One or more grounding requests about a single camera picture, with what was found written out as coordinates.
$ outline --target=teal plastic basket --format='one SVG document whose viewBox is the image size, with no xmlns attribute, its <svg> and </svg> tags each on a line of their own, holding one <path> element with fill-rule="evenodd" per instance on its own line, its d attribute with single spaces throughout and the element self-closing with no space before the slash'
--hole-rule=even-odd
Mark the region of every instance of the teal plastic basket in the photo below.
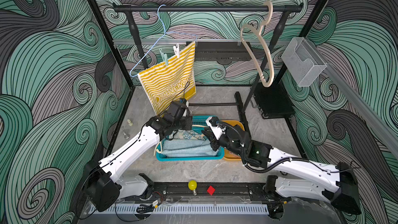
<svg viewBox="0 0 398 224">
<path fill-rule="evenodd" d="M 207 126 L 206 119 L 208 117 L 210 117 L 210 116 L 193 116 L 192 124 L 199 124 L 199 125 Z M 192 130 L 197 133 L 201 133 L 201 131 L 203 129 L 204 129 L 203 127 L 192 127 Z M 162 146 L 164 145 L 165 141 L 166 141 L 166 139 L 162 140 Z M 224 149 L 221 149 L 221 148 L 218 149 L 217 155 L 214 157 L 204 156 L 204 157 L 171 157 L 171 158 L 167 158 L 165 155 L 156 152 L 156 158 L 162 162 L 165 162 L 165 161 L 190 161 L 190 160 L 218 160 L 218 159 L 222 159 L 223 157 L 224 157 Z"/>
</svg>

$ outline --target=blue towel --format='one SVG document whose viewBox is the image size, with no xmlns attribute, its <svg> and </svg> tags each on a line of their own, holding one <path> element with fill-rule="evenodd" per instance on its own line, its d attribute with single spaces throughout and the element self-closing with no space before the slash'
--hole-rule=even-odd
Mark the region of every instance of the blue towel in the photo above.
<svg viewBox="0 0 398 224">
<path fill-rule="evenodd" d="M 166 157 L 215 157 L 217 152 L 210 147 L 209 140 L 173 139 L 165 140 L 162 154 Z"/>
</svg>

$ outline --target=yellow striped towel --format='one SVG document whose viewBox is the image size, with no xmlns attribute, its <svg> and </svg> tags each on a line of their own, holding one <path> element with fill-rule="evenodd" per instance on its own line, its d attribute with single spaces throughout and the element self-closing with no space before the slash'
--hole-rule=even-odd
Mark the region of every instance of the yellow striped towel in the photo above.
<svg viewBox="0 0 398 224">
<path fill-rule="evenodd" d="M 138 78 L 144 88 L 155 114 L 167 109 L 174 99 L 183 97 L 188 100 L 196 94 L 195 78 L 193 76 L 193 61 L 195 60 L 195 42 L 180 51 L 180 58 L 176 55 L 169 59 L 169 65 L 161 62 L 138 73 Z"/>
</svg>

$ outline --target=clothespin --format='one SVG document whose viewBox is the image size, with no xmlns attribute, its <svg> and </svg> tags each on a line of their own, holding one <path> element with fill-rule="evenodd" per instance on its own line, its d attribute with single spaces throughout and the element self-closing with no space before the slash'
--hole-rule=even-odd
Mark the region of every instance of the clothespin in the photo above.
<svg viewBox="0 0 398 224">
<path fill-rule="evenodd" d="M 166 66 L 169 65 L 169 60 L 167 59 L 167 54 L 162 52 L 162 49 L 159 49 L 160 56 L 162 57 L 163 62 L 166 63 Z"/>
<path fill-rule="evenodd" d="M 174 53 L 177 56 L 177 59 L 179 59 L 180 58 L 180 45 L 176 44 L 175 46 L 173 46 L 173 50 L 174 50 Z"/>
</svg>

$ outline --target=blue wire hanger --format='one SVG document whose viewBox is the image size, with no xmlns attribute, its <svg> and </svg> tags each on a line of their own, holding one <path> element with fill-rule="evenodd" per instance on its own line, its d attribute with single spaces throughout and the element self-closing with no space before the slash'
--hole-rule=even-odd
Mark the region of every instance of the blue wire hanger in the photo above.
<svg viewBox="0 0 398 224">
<path fill-rule="evenodd" d="M 131 77 L 136 77 L 136 76 L 138 75 L 138 74 L 137 74 L 137 75 L 131 75 L 131 72 L 134 70 L 135 67 L 137 67 L 138 63 L 140 63 L 140 62 L 142 61 L 142 59 L 144 59 L 144 58 L 147 56 L 147 54 L 151 51 L 151 49 L 152 49 L 153 47 L 155 47 L 156 43 L 157 43 L 160 39 L 162 39 L 164 36 L 166 36 L 166 34 L 178 33 L 178 34 L 184 34 L 184 35 L 192 35 L 192 36 L 196 36 L 195 43 L 198 41 L 198 36 L 195 35 L 195 34 L 182 33 L 182 32 L 176 32 L 176 31 L 169 31 L 169 32 L 166 32 L 166 27 L 164 26 L 164 22 L 162 21 L 162 19 L 161 19 L 160 16 L 159 16 L 159 9 L 160 9 L 162 6 L 166 6 L 166 5 L 161 5 L 161 6 L 159 6 L 157 13 L 158 13 L 158 18 L 159 18 L 159 20 L 161 21 L 161 23 L 162 23 L 162 25 L 163 25 L 163 36 L 159 37 L 159 38 L 156 40 L 156 42 L 152 45 L 152 47 L 145 53 L 145 55 L 144 55 L 144 56 L 134 65 L 134 67 L 130 70 L 130 76 L 131 76 Z M 164 56 L 162 56 L 162 60 L 164 60 L 164 59 L 167 60 L 167 54 L 163 54 L 163 55 L 164 55 Z"/>
</svg>

